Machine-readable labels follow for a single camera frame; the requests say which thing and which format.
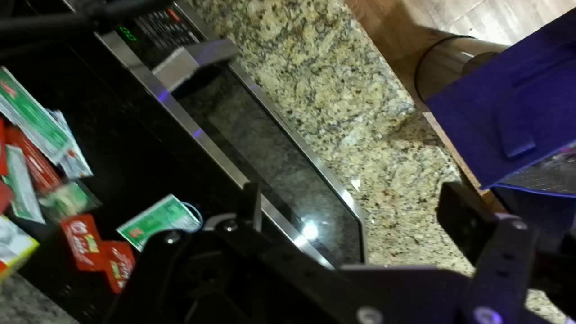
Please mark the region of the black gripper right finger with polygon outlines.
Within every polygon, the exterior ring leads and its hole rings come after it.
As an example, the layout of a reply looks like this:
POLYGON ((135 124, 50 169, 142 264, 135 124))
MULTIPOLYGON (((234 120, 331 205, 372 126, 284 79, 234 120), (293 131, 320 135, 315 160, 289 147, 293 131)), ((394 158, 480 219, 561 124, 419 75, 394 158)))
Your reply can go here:
POLYGON ((469 187, 441 187, 437 221, 473 264, 460 313, 466 324, 520 324, 534 261, 536 232, 514 216, 498 217, 469 187))

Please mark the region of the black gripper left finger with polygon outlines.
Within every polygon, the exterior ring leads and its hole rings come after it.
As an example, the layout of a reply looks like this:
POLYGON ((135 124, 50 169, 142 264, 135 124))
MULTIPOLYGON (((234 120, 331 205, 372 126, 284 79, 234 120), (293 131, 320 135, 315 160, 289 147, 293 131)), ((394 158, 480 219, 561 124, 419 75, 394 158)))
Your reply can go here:
POLYGON ((243 185, 239 207, 237 207, 237 219, 243 225, 248 225, 255 232, 262 226, 262 212, 261 212, 261 189, 253 181, 246 181, 243 185))

